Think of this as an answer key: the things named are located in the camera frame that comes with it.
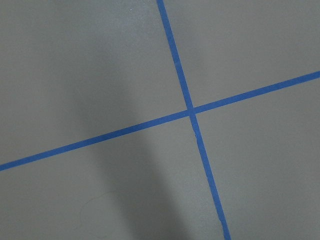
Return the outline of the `blue tape line lengthwise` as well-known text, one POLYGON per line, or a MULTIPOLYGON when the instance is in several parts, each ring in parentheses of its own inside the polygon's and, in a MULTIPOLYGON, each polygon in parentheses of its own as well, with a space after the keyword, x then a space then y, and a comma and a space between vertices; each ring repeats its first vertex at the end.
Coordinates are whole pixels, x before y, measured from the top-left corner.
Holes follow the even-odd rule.
POLYGON ((177 77, 179 80, 180 88, 181 88, 181 91, 183 94, 188 117, 189 117, 189 120, 190 120, 190 123, 192 126, 192 130, 195 135, 198 151, 199 151, 199 154, 201 157, 202 165, 203 165, 204 172, 205 172, 205 175, 207 178, 207 182, 208 182, 208 185, 210 188, 210 192, 211 192, 211 196, 212 196, 212 199, 214 202, 216 213, 217 213, 218 219, 219 219, 221 227, 222 227, 223 237, 225 240, 231 240, 232 237, 231 237, 228 223, 227 223, 227 220, 226 220, 226 217, 224 214, 223 206, 222 206, 219 192, 218 192, 218 189, 216 186, 214 174, 212 172, 212 168, 210 165, 210 161, 208 158, 208 154, 206 151, 206 147, 205 147, 205 143, 204 143, 204 140, 202 137, 200 126, 198 123, 198 119, 196 117, 195 108, 194 108, 191 94, 190 94, 190 91, 188 88, 188 83, 187 83, 187 80, 186 80, 186 77, 184 74, 183 66, 182 66, 182 63, 180 60, 179 52, 177 49, 176 41, 175 41, 174 34, 173 34, 173 31, 171 28, 171 24, 170 24, 170 20, 169 20, 168 14, 167 14, 165 3, 162 0, 158 0, 156 3, 157 3, 159 14, 160 14, 160 17, 162 20, 163 28, 164 28, 165 35, 167 38, 167 42, 168 42, 168 46, 169 46, 172 60, 174 63, 174 67, 176 70, 176 74, 177 74, 177 77))

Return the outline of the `blue tape line crosswise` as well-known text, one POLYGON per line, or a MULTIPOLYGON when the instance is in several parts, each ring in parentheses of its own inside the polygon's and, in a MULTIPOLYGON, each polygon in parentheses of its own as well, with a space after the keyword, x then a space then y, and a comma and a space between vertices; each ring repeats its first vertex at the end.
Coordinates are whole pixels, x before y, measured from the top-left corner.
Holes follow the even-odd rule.
MULTIPOLYGON (((278 83, 271 84, 271 85, 268 85, 268 86, 264 86, 264 87, 261 87, 261 88, 258 88, 258 89, 250 90, 248 92, 240 93, 240 94, 237 94, 237 95, 234 95, 234 96, 230 96, 230 97, 223 98, 223 99, 220 99, 220 100, 217 100, 217 101, 214 101, 214 102, 210 102, 210 103, 207 103, 207 104, 203 104, 203 105, 197 106, 197 107, 194 108, 194 112, 196 114, 203 113, 205 111, 209 111, 209 110, 213 110, 213 109, 216 109, 216 108, 220 108, 222 106, 230 105, 230 104, 233 104, 233 103, 236 103, 236 102, 240 102, 240 101, 243 101, 243 100, 246 100, 246 99, 254 98, 254 97, 257 97, 257 96, 260 96, 260 95, 264 95, 264 94, 268 94, 268 93, 271 93, 271 92, 274 92, 274 91, 278 91, 278 90, 281 90, 281 89, 284 89, 284 88, 288 88, 288 87, 291 87, 291 86, 295 86, 295 85, 298 85, 298 84, 309 82, 309 81, 318 79, 319 77, 320 77, 320 72, 319 71, 312 72, 312 73, 309 73, 309 74, 306 74, 306 75, 303 75, 303 76, 295 77, 295 78, 292 78, 292 79, 289 79, 289 80, 285 80, 285 81, 282 81, 282 82, 278 82, 278 83)), ((134 133, 134 132, 138 132, 140 130, 148 129, 148 128, 151 128, 151 127, 154 127, 154 126, 158 126, 158 125, 162 125, 162 124, 165 124, 165 123, 168 123, 168 122, 179 120, 179 119, 187 117, 188 115, 189 115, 189 112, 187 110, 184 110, 184 111, 176 112, 176 113, 173 113, 173 114, 170 114, 170 115, 166 115, 166 116, 163 116, 163 117, 159 117, 159 118, 156 118, 156 119, 152 119, 152 120, 149 120, 149 121, 146 121, 146 122, 142 122, 142 123, 139 123, 139 124, 136 124, 136 125, 132 125, 132 126, 129 126, 129 127, 126 127, 126 128, 115 130, 115 131, 112 131, 112 132, 109 132, 109 133, 106 133, 106 134, 102 134, 102 135, 95 136, 95 137, 92 137, 92 138, 88 138, 88 139, 85 139, 85 140, 82 140, 82 141, 78 141, 78 142, 75 142, 75 143, 72 143, 72 144, 64 145, 64 146, 61 146, 61 147, 58 147, 58 148, 54 148, 54 149, 51 149, 51 150, 48 150, 48 151, 37 153, 35 155, 31 155, 31 156, 27 156, 27 157, 24 157, 24 158, 21 158, 21 159, 17 159, 17 160, 14 160, 14 161, 3 163, 3 164, 0 165, 0 170, 1 171, 8 170, 8 169, 15 168, 15 167, 18 167, 18 166, 22 166, 22 165, 25 165, 25 164, 29 164, 29 163, 32 163, 32 162, 36 162, 36 161, 39 161, 39 160, 42 160, 42 159, 46 159, 46 158, 49 158, 49 157, 60 155, 60 154, 66 153, 66 152, 74 151, 74 150, 77 150, 77 149, 80 149, 80 148, 84 148, 84 147, 87 147, 87 146, 90 146, 90 145, 94 145, 94 144, 97 144, 97 143, 100 143, 100 142, 104 142, 104 141, 107 141, 107 140, 110 140, 110 139, 114 139, 114 138, 117 138, 117 137, 120 137, 120 136, 124 136, 124 135, 128 135, 128 134, 131 134, 131 133, 134 133)))

